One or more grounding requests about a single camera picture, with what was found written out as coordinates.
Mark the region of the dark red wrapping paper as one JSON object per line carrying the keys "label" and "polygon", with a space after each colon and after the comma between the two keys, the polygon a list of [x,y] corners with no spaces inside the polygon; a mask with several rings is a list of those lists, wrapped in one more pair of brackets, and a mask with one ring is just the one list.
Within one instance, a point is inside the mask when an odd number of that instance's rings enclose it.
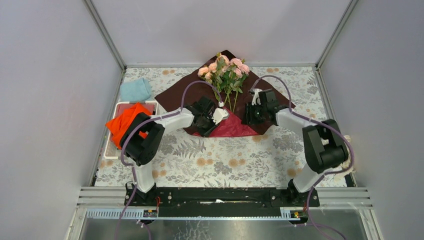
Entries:
{"label": "dark red wrapping paper", "polygon": [[[271,127],[272,124],[269,121],[255,125],[242,124],[245,116],[246,103],[252,100],[252,96],[248,93],[248,90],[258,78],[259,77],[252,71],[249,73],[241,88],[243,93],[240,93],[237,97],[234,112],[231,112],[230,117],[222,121],[219,126],[211,132],[209,135],[210,137],[223,138],[263,135],[268,128]],[[187,85],[194,81],[199,81],[200,79],[201,78],[198,76],[198,70],[196,69],[154,98],[167,112],[173,111],[181,106],[181,99]],[[184,104],[192,105],[203,96],[211,99],[215,104],[218,103],[218,100],[210,86],[204,83],[196,83],[187,91]]]}

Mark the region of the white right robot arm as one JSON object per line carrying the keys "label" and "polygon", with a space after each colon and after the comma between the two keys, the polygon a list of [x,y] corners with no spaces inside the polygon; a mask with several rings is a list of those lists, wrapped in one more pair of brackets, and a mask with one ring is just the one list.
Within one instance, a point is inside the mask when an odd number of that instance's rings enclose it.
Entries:
{"label": "white right robot arm", "polygon": [[289,183],[287,201],[301,205],[309,191],[325,173],[338,167],[349,157],[349,152],[337,123],[333,119],[319,122],[294,112],[278,102],[271,89],[253,88],[252,100],[245,105],[242,124],[250,127],[263,123],[289,129],[303,140],[306,165]]}

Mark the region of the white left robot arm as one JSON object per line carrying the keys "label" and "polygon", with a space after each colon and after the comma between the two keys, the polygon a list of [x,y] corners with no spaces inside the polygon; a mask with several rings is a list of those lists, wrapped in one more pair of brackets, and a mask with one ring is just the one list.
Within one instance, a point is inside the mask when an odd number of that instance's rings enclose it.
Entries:
{"label": "white left robot arm", "polygon": [[136,199],[144,206],[155,200],[156,185],[152,175],[152,160],[155,157],[164,134],[184,128],[195,128],[202,137],[209,137],[220,123],[230,116],[219,103],[202,97],[192,105],[179,107],[174,111],[148,116],[138,113],[120,140],[121,156],[128,158],[136,186]]}

